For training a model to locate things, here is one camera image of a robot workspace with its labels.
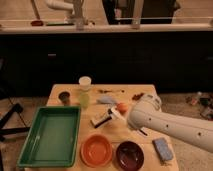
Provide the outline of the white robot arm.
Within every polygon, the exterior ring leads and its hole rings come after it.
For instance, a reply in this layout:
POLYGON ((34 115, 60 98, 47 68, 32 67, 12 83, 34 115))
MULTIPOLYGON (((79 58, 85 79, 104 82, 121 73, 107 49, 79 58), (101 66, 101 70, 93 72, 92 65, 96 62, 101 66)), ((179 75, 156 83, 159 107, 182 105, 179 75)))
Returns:
POLYGON ((146 127, 213 153, 213 122, 165 113, 161 105, 158 95, 144 94, 131 108, 128 126, 146 127))

